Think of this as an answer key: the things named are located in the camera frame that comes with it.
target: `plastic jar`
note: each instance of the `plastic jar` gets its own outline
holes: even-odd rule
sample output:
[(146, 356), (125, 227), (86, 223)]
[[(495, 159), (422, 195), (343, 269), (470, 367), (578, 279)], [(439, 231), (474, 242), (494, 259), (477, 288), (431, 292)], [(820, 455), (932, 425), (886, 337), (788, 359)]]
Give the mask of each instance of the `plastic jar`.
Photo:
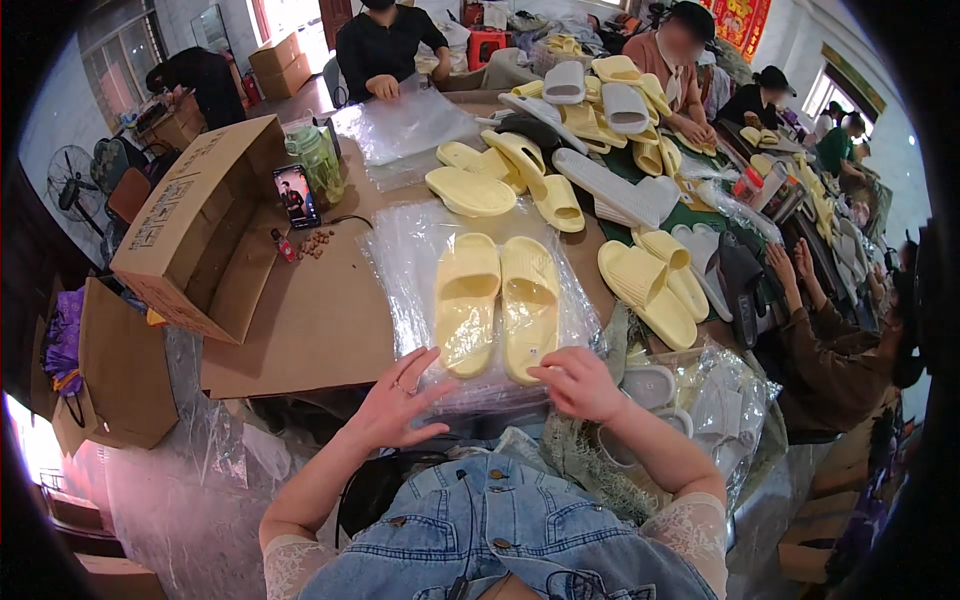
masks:
[(738, 202), (749, 206), (754, 197), (759, 194), (763, 188), (763, 177), (754, 167), (747, 167), (740, 179), (733, 185), (733, 197)]

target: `green shirt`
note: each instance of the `green shirt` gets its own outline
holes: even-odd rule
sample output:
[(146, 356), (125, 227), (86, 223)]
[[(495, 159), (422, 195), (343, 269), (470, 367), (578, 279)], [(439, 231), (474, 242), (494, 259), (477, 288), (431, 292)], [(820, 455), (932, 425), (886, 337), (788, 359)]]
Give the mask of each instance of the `green shirt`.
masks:
[(853, 158), (853, 141), (842, 127), (834, 127), (817, 143), (820, 164), (834, 177), (840, 177), (840, 161)]

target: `red plastic stool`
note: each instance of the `red plastic stool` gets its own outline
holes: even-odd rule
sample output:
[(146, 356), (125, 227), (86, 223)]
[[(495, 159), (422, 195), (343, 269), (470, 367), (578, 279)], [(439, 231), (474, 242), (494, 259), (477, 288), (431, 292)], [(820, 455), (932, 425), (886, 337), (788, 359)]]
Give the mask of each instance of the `red plastic stool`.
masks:
[(490, 55), (507, 47), (506, 32), (488, 27), (470, 32), (467, 44), (467, 68), (476, 71), (490, 62)]

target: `fire extinguisher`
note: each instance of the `fire extinguisher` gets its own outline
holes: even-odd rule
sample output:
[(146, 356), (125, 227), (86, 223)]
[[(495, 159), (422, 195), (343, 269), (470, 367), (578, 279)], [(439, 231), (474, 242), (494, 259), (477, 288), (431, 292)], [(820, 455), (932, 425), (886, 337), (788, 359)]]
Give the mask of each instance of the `fire extinguisher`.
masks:
[(256, 80), (253, 78), (253, 71), (247, 71), (243, 77), (243, 88), (247, 92), (247, 98), (251, 105), (260, 104), (260, 90), (256, 88)]

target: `black shirt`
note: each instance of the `black shirt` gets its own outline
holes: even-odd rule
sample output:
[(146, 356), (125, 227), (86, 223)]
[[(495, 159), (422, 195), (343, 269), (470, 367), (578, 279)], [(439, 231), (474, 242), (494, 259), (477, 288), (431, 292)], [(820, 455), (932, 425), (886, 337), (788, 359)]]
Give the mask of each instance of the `black shirt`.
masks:
[(396, 20), (390, 28), (377, 25), (365, 12), (353, 17), (337, 34), (337, 63), (350, 101), (370, 100), (373, 94), (367, 91), (367, 80), (371, 77), (393, 75), (402, 82), (413, 75), (420, 42), (434, 51), (449, 47), (423, 9), (396, 5)]
[(749, 84), (738, 89), (730, 101), (717, 112), (717, 119), (728, 119), (740, 127), (746, 127), (744, 112), (756, 114), (766, 129), (774, 132), (777, 130), (777, 108), (771, 103), (767, 103), (767, 108), (763, 107), (759, 85)]

